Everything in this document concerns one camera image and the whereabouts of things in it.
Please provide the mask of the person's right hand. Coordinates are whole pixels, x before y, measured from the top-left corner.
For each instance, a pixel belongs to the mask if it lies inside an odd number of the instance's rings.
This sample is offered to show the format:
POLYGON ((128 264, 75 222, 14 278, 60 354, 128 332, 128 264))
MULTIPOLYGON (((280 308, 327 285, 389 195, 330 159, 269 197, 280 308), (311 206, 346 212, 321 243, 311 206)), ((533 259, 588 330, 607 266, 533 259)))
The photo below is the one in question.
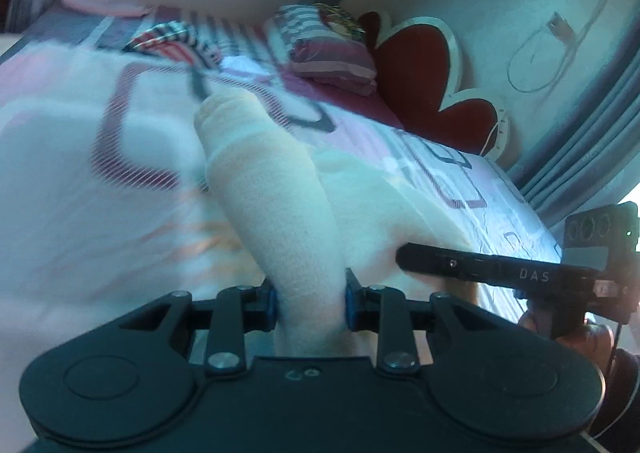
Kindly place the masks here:
MULTIPOLYGON (((536 334, 549 337, 551 311, 529 303, 527 310, 518 320, 518 325, 536 334)), ((603 374, 608 373, 608 365, 614 349, 614 335, 608 326, 585 320, 582 326, 575 327, 568 334, 554 337, 553 340, 589 359, 603 374)))

